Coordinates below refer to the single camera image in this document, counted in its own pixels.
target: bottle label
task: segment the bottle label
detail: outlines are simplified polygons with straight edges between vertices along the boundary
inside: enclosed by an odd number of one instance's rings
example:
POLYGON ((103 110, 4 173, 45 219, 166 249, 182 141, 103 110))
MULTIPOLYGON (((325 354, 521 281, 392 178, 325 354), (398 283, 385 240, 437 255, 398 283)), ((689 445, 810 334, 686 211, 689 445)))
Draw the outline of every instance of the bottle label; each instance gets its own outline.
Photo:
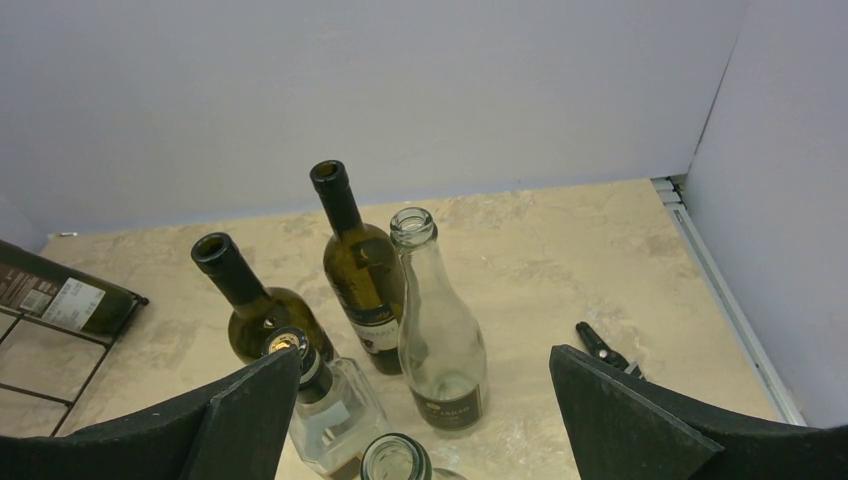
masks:
POLYGON ((433 400, 410 388, 415 405, 424 420, 442 430, 459 430, 476 423, 483 415, 480 386, 454 400, 433 400))
POLYGON ((346 309, 346 312, 366 352, 377 354, 397 348, 399 324, 388 303, 369 310, 346 309))
POLYGON ((41 318, 47 323, 79 331, 105 295, 104 290, 68 278, 41 318))
POLYGON ((74 278, 64 285, 0 263, 0 305, 79 331, 106 292, 74 278))
POLYGON ((41 317, 61 285, 0 263, 0 305, 41 317))

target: dark green bottle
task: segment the dark green bottle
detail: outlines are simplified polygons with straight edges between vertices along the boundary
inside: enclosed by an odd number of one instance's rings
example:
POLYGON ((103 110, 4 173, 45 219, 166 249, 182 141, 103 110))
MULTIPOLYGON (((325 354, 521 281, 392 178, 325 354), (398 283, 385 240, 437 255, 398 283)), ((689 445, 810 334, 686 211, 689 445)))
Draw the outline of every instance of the dark green bottle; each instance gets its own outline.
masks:
POLYGON ((310 178, 333 229, 324 249, 327 280, 377 370, 400 374, 405 280, 395 247, 386 232, 362 222, 342 162, 321 162, 310 178))
POLYGON ((114 334, 136 301, 125 288, 0 240, 0 305, 69 330, 114 334))
POLYGON ((228 334, 242 362, 261 357, 267 338, 282 327, 303 330, 325 361, 335 357, 332 342, 303 298, 287 288, 265 288, 229 235, 204 236, 191 249, 191 258, 233 306, 228 334))

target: countertop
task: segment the countertop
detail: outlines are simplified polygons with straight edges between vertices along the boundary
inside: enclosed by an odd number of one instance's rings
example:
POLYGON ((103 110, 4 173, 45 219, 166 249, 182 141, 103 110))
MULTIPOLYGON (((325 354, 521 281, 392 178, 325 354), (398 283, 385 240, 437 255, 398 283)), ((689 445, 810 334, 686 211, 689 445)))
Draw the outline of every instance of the countertop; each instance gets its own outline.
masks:
MULTIPOLYGON (((574 331, 581 320, 638 360, 651 381, 775 418, 650 181, 414 203, 434 215, 448 275, 486 341, 491 402, 466 437, 440 437, 419 416, 402 377, 379 374, 366 358, 324 277, 330 229, 320 211, 51 240, 45 257, 151 300, 60 433, 131 413, 242 366, 227 341, 231 309, 189 258, 192 244, 216 230, 232 235, 266 285, 292 288, 306 299, 341 354, 359 362, 397 430, 419 440, 434 464, 470 480, 579 478, 548 357, 552 345, 581 346, 574 331)), ((365 221, 388 229, 405 205, 361 210, 365 221)), ((0 328, 7 323, 0 319, 0 328)), ((0 350, 0 381, 73 395, 99 347, 68 342, 19 326, 0 350)), ((0 394, 0 433, 43 435, 60 414, 45 402, 0 394)), ((319 477, 287 442, 277 478, 319 477)))

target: bottle cap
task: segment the bottle cap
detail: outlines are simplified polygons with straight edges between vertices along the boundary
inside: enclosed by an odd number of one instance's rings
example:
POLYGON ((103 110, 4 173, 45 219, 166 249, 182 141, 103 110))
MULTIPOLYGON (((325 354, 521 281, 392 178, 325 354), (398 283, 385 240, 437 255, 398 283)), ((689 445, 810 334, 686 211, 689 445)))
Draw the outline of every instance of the bottle cap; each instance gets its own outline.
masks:
POLYGON ((275 330, 262 346, 262 355, 271 355, 272 353, 289 348, 296 348, 300 354, 300 383, 309 381, 317 370, 318 353, 315 347, 309 342, 309 338, 303 333, 303 330, 296 327, 283 327, 275 330))
POLYGON ((191 248, 191 259, 207 275, 238 268, 244 263, 233 239, 224 232, 204 235, 191 248))
POLYGON ((309 172, 312 186, 318 195, 333 195, 350 188, 350 180, 344 163, 338 160, 326 160, 312 167, 309 172))

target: glass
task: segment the glass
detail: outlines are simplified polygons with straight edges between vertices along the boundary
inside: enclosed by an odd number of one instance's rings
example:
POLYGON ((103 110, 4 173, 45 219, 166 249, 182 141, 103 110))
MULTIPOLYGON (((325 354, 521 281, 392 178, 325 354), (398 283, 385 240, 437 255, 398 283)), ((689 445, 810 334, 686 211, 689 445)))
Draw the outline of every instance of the glass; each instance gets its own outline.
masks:
POLYGON ((298 345, 302 375, 289 437, 300 459, 324 478, 352 480, 365 449, 392 430, 377 395, 356 361, 324 364, 302 331, 283 328, 266 342, 265 354, 298 345))
POLYGON ((400 433, 374 440, 365 450, 362 480, 465 480, 462 475, 434 468, 420 443, 400 433))
POLYGON ((397 253, 386 232, 362 222, 342 162, 321 162, 309 176, 333 229, 324 249, 327 280, 371 363, 398 375, 404 284, 397 253))
POLYGON ((133 294, 0 240, 0 305, 69 330, 115 334, 133 294))
POLYGON ((287 288, 265 288, 229 235, 203 236, 192 247, 191 258, 233 306, 227 335, 239 360, 250 364, 261 357, 265 340, 286 326, 305 331, 325 361, 337 356, 303 298, 287 288))
POLYGON ((407 283, 398 353, 418 411, 440 430, 470 427, 483 416, 489 391, 480 326, 451 287, 428 211, 395 214, 391 238, 407 283))

